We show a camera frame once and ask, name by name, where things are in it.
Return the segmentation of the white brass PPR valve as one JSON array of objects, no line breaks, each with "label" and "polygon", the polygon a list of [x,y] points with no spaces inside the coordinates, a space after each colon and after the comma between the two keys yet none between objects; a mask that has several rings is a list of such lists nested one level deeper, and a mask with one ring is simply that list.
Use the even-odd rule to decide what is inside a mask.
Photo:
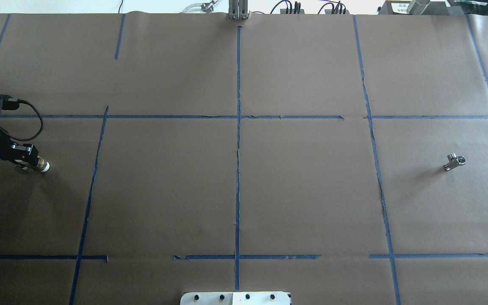
[{"label": "white brass PPR valve", "polygon": [[23,160],[15,160],[16,168],[22,172],[48,172],[50,164],[43,158],[37,158],[33,164]]}]

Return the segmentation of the black power strip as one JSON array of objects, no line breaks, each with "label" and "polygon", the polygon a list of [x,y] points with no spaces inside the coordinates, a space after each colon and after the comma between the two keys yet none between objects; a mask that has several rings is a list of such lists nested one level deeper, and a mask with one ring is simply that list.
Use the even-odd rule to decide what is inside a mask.
[{"label": "black power strip", "polygon": [[279,6],[279,4],[284,3],[286,5],[286,8],[282,8],[280,13],[281,14],[290,14],[290,15],[299,15],[301,14],[301,8],[302,8],[302,3],[298,1],[291,2],[289,0],[283,0],[280,1],[276,6]]}]

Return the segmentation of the brown paper table mat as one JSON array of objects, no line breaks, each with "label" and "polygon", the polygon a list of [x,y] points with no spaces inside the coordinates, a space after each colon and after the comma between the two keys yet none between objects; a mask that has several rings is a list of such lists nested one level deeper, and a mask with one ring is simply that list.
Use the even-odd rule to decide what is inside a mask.
[{"label": "brown paper table mat", "polygon": [[0,93],[0,305],[488,305],[488,17],[0,14]]}]

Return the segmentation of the steel metal cup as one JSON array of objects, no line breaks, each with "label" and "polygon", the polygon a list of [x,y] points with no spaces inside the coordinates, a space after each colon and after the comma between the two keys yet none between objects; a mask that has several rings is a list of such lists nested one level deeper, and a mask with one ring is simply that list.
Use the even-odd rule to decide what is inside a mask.
[{"label": "steel metal cup", "polygon": [[430,0],[411,0],[407,6],[408,15],[422,15],[430,5]]}]

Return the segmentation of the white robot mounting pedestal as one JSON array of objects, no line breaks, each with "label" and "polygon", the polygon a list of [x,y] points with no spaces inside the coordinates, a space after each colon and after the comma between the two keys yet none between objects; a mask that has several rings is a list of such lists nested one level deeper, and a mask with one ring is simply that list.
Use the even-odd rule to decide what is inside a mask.
[{"label": "white robot mounting pedestal", "polygon": [[291,305],[284,291],[235,291],[184,293],[180,305]]}]

